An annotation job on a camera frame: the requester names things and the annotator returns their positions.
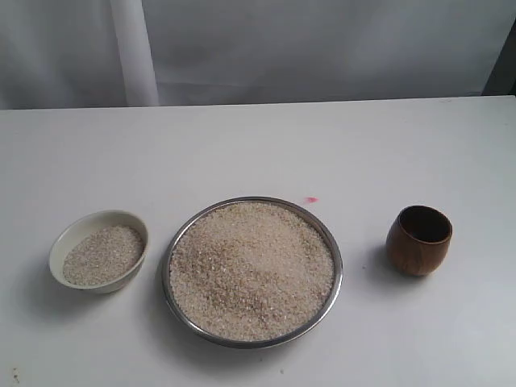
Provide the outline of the brown wooden cup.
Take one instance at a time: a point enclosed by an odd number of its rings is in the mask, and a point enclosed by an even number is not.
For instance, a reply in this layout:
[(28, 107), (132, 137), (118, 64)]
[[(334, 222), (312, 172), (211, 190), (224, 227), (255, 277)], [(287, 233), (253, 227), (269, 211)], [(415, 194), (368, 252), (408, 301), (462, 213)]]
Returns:
[(442, 264), (452, 232), (450, 220), (440, 211), (423, 205), (407, 206), (387, 234), (389, 262), (400, 273), (424, 277)]

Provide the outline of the large steel rice tray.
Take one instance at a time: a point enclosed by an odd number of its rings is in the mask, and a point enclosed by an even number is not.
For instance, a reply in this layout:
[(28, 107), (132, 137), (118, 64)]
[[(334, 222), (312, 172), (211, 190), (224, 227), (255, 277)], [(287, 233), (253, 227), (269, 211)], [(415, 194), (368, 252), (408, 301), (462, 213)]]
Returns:
[(293, 341), (330, 311), (343, 280), (335, 238), (278, 198), (215, 203), (186, 221), (161, 261), (169, 309), (195, 335), (255, 349)]

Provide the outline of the small white ceramic bowl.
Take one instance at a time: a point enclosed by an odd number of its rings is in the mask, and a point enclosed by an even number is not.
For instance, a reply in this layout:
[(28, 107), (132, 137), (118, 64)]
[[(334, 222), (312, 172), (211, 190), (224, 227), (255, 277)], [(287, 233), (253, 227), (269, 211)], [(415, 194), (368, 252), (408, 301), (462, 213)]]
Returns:
[[(64, 275), (66, 256), (86, 237), (106, 227), (127, 226), (138, 232), (144, 243), (140, 258), (124, 274), (112, 281), (99, 285), (74, 285)], [(54, 241), (48, 253), (48, 268), (53, 278), (61, 285), (93, 294), (113, 293), (128, 285), (144, 264), (149, 249), (149, 232), (145, 222), (137, 215), (125, 210), (102, 210), (88, 214), (69, 225)]]

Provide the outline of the white backdrop curtain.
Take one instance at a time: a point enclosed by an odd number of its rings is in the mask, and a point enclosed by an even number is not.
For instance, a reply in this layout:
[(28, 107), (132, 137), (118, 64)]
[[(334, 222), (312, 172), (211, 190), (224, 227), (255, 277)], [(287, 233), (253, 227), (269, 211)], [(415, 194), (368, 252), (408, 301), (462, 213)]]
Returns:
[(1, 106), (476, 96), (512, 1), (4, 1)]

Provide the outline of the dark stand post at right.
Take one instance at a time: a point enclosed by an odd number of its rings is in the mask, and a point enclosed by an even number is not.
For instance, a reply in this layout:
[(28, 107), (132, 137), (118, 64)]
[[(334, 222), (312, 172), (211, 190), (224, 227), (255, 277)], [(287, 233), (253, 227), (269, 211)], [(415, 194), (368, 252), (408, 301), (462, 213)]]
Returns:
[(482, 91), (482, 96), (515, 95), (515, 23)]

